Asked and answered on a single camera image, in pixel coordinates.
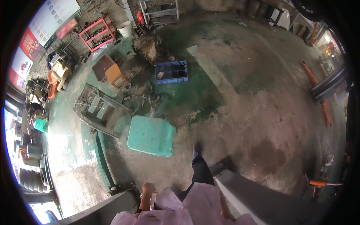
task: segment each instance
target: fire extinguisher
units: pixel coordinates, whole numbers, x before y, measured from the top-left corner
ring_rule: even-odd
[[[141,12],[139,12],[138,10],[136,10],[136,17],[138,18],[139,24],[141,24],[141,25],[145,24],[143,14]]]

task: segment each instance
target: green plastic basket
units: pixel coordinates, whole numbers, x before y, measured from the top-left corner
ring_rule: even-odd
[[[46,133],[46,128],[48,127],[48,123],[46,120],[42,120],[39,118],[35,119],[34,128],[40,130],[43,133]]]

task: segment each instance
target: black pants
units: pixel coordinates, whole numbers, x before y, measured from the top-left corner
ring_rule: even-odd
[[[178,198],[180,201],[183,201],[185,197],[188,195],[190,189],[193,187],[195,182],[198,183],[205,183],[205,184],[211,184],[215,186],[214,179],[212,178],[211,172],[209,170],[209,167],[207,166],[207,163],[201,156],[197,156],[193,159],[192,168],[194,171],[192,183],[190,187],[182,192]]]

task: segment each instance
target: person's leg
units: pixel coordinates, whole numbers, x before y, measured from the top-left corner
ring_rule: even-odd
[[[193,159],[192,168],[194,171],[192,183],[198,182],[198,183],[205,183],[205,184],[211,184],[215,186],[214,179],[212,178],[211,172],[209,167],[207,166],[207,163],[201,156],[196,156]]]
[[[201,144],[198,143],[194,146],[194,150],[193,150],[194,158],[191,166],[193,168],[194,175],[193,175],[192,183],[186,191],[184,191],[181,195],[178,196],[180,201],[183,201],[185,199],[185,197],[188,195],[190,189],[192,188],[195,182],[211,184],[215,186],[215,182],[214,179],[212,178],[210,169],[207,166],[207,163],[205,162],[203,157],[201,156],[201,153],[202,153],[202,146]]]

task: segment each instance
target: garage floor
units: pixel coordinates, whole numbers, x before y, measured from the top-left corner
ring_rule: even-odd
[[[310,97],[311,84],[301,62],[322,79],[318,55],[296,35],[277,27],[248,22],[239,25],[227,15],[187,17],[157,31],[177,60],[186,60],[189,81],[155,85],[165,97],[153,108],[141,98],[124,104],[135,115],[160,117],[176,126],[174,153],[158,157],[127,147],[131,118],[124,120],[119,140],[103,135],[108,167],[122,187],[152,182],[157,190],[191,184],[192,146],[201,140],[203,157],[214,165],[230,156],[246,178],[274,190],[302,196],[302,175],[318,178],[328,154],[341,157],[345,145],[342,103],[328,101],[332,127],[327,126],[320,104]],[[139,73],[129,93],[96,80],[89,60],[76,68],[67,91],[51,101],[45,149],[64,216],[83,211],[108,198],[89,135],[89,126],[72,108],[89,83],[120,102],[129,94],[142,95],[154,80],[154,67],[136,63],[131,38],[108,47],[121,70]]]

